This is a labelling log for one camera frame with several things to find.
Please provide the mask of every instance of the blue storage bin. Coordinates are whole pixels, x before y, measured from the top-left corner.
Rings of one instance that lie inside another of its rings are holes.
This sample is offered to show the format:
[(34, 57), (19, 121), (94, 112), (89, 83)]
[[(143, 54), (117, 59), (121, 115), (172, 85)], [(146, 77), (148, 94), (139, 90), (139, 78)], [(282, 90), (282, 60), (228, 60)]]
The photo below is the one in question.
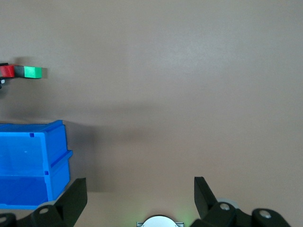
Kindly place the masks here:
[(36, 209), (70, 181), (65, 126), (0, 124), (0, 209)]

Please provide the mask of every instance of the white circular part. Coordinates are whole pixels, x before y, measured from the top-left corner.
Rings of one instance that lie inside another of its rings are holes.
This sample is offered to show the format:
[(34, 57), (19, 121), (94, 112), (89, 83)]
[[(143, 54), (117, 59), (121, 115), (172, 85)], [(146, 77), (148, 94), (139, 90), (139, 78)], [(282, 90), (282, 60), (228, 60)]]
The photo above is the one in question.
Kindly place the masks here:
[(43, 208), (40, 210), (39, 214), (45, 214), (48, 212), (48, 208)]
[(271, 218), (270, 213), (269, 213), (268, 211), (266, 211), (266, 210), (260, 210), (260, 211), (259, 211), (259, 214), (260, 214), (262, 217), (264, 217), (264, 218)]
[(218, 202), (224, 202), (224, 203), (229, 203), (230, 205), (232, 205), (234, 208), (236, 209), (240, 209), (240, 206), (234, 201), (234, 200), (230, 200), (227, 198), (217, 198)]
[(231, 208), (226, 204), (226, 203), (221, 203), (220, 204), (221, 209), (223, 210), (230, 210)]
[(165, 216), (154, 216), (147, 219), (142, 227), (178, 227), (176, 223)]
[(0, 224), (6, 222), (7, 218), (6, 217), (1, 217), (0, 218)]

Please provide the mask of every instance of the metal screw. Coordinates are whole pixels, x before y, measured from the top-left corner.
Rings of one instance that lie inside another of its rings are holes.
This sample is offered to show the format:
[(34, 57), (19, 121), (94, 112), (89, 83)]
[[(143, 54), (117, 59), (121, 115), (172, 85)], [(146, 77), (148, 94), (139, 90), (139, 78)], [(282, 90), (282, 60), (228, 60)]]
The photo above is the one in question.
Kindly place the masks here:
[(43, 209), (41, 209), (41, 210), (39, 211), (39, 214), (45, 214), (45, 213), (47, 213), (47, 212), (48, 212), (48, 208), (45, 207), (45, 208), (43, 208)]
[(226, 204), (226, 203), (221, 203), (220, 204), (221, 209), (223, 210), (230, 210), (231, 208)]
[(270, 213), (268, 212), (268, 211), (266, 211), (266, 210), (260, 210), (259, 211), (259, 214), (262, 216), (262, 217), (264, 217), (264, 218), (271, 218), (271, 215), (270, 215)]
[(6, 220), (7, 220), (7, 217), (1, 217), (1, 218), (0, 218), (0, 224), (6, 222)]

